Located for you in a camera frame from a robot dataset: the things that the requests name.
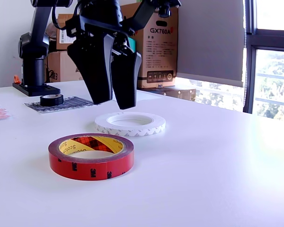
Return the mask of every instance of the yellow tape liner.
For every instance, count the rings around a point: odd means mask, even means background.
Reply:
[[[114,154],[119,153],[124,148],[122,142],[115,140],[113,138],[102,137],[102,136],[92,136],[92,138],[100,141],[101,143],[109,147]],[[65,155],[70,155],[73,153],[87,151],[87,150],[94,150],[94,149],[77,141],[67,140],[60,144],[59,150]]]

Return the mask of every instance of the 3m tape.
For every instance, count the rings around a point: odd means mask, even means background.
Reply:
[[[95,120],[95,127],[101,133],[116,136],[148,136],[163,132],[164,118],[150,113],[111,113]]]
[[[133,167],[133,143],[114,135],[67,136],[52,142],[48,150],[51,169],[61,176],[75,180],[105,180],[120,176]],[[88,150],[106,151],[114,155],[97,159],[69,156]]]

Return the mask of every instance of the red tape roll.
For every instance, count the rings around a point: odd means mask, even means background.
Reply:
[[[120,176],[133,167],[133,143],[119,136],[72,135],[52,142],[48,150],[51,169],[61,176],[75,180],[105,180]],[[85,150],[107,151],[114,155],[97,159],[69,156]]]

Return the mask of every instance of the white wall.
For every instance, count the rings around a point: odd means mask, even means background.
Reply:
[[[136,2],[119,1],[121,5]],[[69,8],[57,8],[56,15],[73,13],[76,3],[74,0]],[[18,41],[22,34],[30,30],[33,13],[30,0],[0,0],[0,87],[11,86],[14,74],[21,75]]]

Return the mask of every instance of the white tape roll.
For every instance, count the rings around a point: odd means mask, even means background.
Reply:
[[[99,132],[116,136],[148,136],[163,132],[164,118],[150,113],[111,113],[95,120]]]

